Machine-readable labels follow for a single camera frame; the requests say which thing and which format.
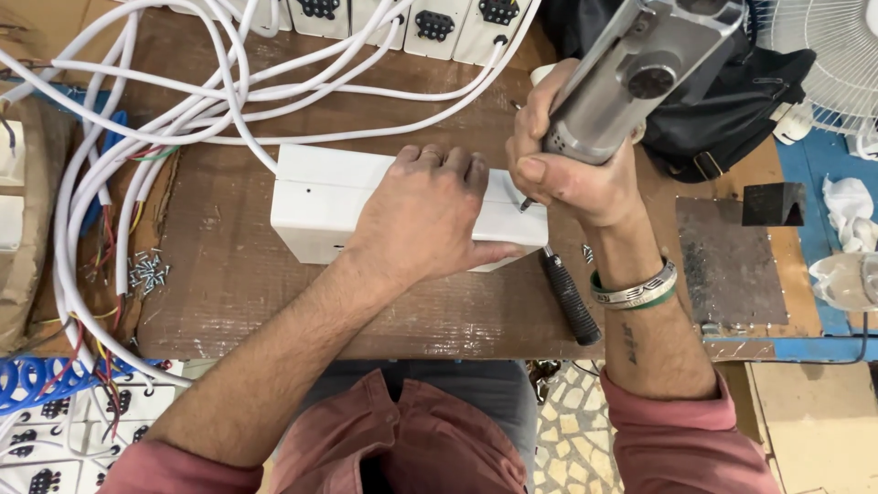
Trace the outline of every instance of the forearm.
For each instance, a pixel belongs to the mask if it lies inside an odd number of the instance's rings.
[[[346,252],[187,390],[148,439],[227,465],[261,465],[326,366],[404,290]]]
[[[661,270],[642,204],[612,227],[583,229],[605,288],[635,287]],[[606,310],[605,325],[607,373],[622,389],[663,400],[716,397],[713,367],[677,296],[647,309]]]

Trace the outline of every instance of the white fan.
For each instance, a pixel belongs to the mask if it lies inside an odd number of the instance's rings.
[[[878,0],[759,0],[755,10],[760,46],[817,52],[805,109],[781,120],[781,132],[803,136],[795,127],[810,114],[814,127],[844,134],[851,154],[878,161]]]

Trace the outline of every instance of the brown table surface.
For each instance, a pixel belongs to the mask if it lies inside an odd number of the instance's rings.
[[[270,40],[250,36],[250,66],[253,71],[264,69],[333,42],[283,32]],[[213,47],[200,20],[189,16],[148,10],[140,24],[137,47],[133,66],[157,75],[201,84],[216,68]],[[366,47],[352,64],[373,52],[374,47]],[[525,101],[531,88],[529,71],[553,62],[553,56],[534,27],[513,63],[460,113],[411,134],[320,145],[394,155],[407,144],[439,142],[481,151],[492,167],[505,168],[503,146],[512,134],[515,116],[509,100]],[[300,82],[328,64],[310,65],[270,83]],[[354,84],[453,91],[480,69],[390,52]],[[181,99],[181,94],[170,90],[129,83],[124,101],[135,116],[155,116]],[[273,105],[277,103],[249,105],[248,110]],[[422,120],[449,105],[333,93],[302,111],[254,122],[250,129],[257,136],[274,136],[391,127]],[[235,135],[233,129],[226,134]],[[277,157],[276,146],[266,150]],[[641,149],[637,150],[637,171],[659,245],[678,265],[681,255],[674,216],[678,195],[732,198],[744,185],[782,181],[771,140],[709,184],[682,185],[660,175]],[[161,239],[162,258],[173,267],[168,285],[144,301],[137,338],[148,357],[219,357],[301,293],[322,267],[301,265],[270,226],[274,178],[248,148],[203,143],[184,147],[175,173]],[[550,208],[549,219],[552,248],[562,256],[580,289],[587,287],[591,266],[581,253],[586,239],[578,224],[555,208]],[[748,330],[748,336],[819,336],[821,325],[795,229],[769,229],[769,233],[790,324],[770,329],[756,326]],[[685,280],[680,281],[678,291],[688,309]],[[584,300],[601,324],[602,310],[587,294]],[[774,356],[766,340],[743,345],[707,340],[705,346],[716,359],[770,360]],[[462,273],[413,288],[369,324],[342,356],[587,359],[602,354],[602,345],[576,345],[537,256],[530,255],[495,272]]]

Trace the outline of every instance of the hand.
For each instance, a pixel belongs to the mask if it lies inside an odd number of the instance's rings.
[[[487,186],[479,153],[406,146],[363,207],[345,253],[406,287],[523,256],[514,243],[473,242]]]
[[[515,115],[515,136],[506,142],[509,173],[515,186],[531,199],[546,206],[553,200],[572,206],[584,226],[612,226],[643,207],[630,141],[602,166],[542,152],[555,95],[578,64],[575,59],[560,62]]]

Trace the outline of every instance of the black rubber handle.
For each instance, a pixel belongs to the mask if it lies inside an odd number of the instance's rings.
[[[601,341],[601,330],[592,319],[592,315],[588,313],[586,304],[579,296],[576,283],[573,283],[573,278],[567,272],[564,264],[561,263],[561,258],[558,254],[543,255],[542,261],[543,270],[549,277],[552,292],[555,293],[555,298],[558,299],[564,317],[570,324],[570,330],[576,338],[576,343],[579,343],[580,346],[590,346]]]

